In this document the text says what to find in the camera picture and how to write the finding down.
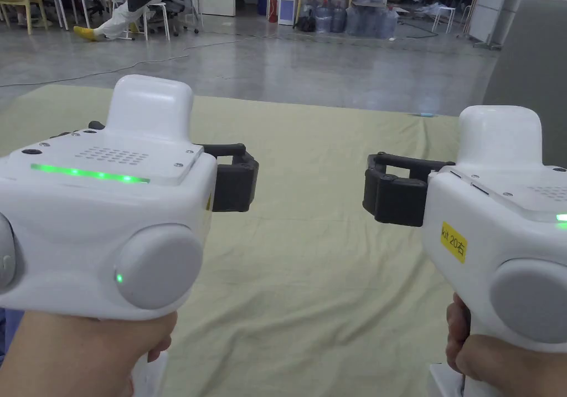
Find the person's left hand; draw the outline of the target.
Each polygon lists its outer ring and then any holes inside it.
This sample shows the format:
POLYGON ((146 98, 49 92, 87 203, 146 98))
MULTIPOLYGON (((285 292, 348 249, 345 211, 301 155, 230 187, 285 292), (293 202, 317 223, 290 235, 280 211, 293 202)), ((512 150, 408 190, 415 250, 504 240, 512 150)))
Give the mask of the person's left hand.
POLYGON ((148 321, 26 312, 1 367, 2 396, 125 396, 140 358, 169 348, 172 312, 148 321))

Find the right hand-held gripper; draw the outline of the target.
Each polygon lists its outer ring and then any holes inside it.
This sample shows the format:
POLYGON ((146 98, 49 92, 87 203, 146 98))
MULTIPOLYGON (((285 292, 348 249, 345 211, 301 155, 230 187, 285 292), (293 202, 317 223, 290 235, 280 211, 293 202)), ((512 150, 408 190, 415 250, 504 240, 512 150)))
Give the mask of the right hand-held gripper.
POLYGON ((459 124, 455 162, 369 155, 362 206, 379 223, 422 226, 423 250, 455 296, 457 349, 476 334, 565 353, 566 170, 544 165, 530 109, 471 106, 459 124), (429 176, 428 187, 387 167, 429 176))

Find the person's right hand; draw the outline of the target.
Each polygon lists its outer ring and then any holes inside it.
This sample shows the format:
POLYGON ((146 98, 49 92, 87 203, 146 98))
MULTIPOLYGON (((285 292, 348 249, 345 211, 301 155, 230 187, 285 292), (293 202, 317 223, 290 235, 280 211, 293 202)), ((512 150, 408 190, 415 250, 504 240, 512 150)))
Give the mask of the person's right hand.
POLYGON ((470 310, 453 294, 446 309, 446 358, 451 369, 503 396, 566 396, 566 354, 523 349, 472 334, 470 310))

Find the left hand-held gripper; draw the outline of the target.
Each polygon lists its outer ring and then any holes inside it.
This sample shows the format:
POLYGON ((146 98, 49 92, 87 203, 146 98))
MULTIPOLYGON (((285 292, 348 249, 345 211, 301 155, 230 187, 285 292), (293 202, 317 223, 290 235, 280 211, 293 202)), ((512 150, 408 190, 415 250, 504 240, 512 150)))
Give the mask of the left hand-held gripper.
POLYGON ((1 158, 3 308, 144 321, 187 301, 211 210, 248 211, 259 173, 243 143, 191 143, 192 106, 185 83, 127 75, 103 129, 1 158))

